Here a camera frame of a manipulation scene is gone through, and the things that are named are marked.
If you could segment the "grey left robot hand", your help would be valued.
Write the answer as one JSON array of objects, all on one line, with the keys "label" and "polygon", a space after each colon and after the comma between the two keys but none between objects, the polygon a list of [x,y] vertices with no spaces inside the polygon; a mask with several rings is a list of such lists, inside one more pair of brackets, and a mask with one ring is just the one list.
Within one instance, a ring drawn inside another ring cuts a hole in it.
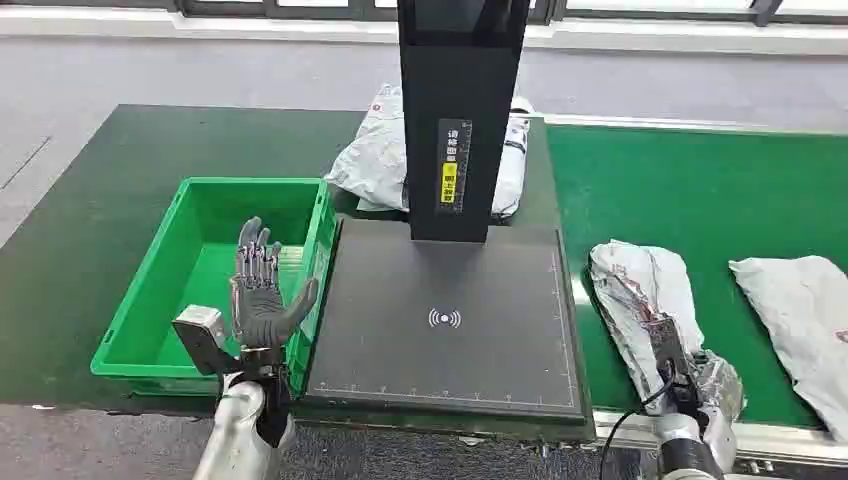
[{"label": "grey left robot hand", "polygon": [[316,305],[319,281],[308,279],[289,304],[279,287],[279,255],[282,245],[270,244],[271,230],[254,216],[239,233],[235,272],[230,277],[233,332],[248,349],[284,345]]}]

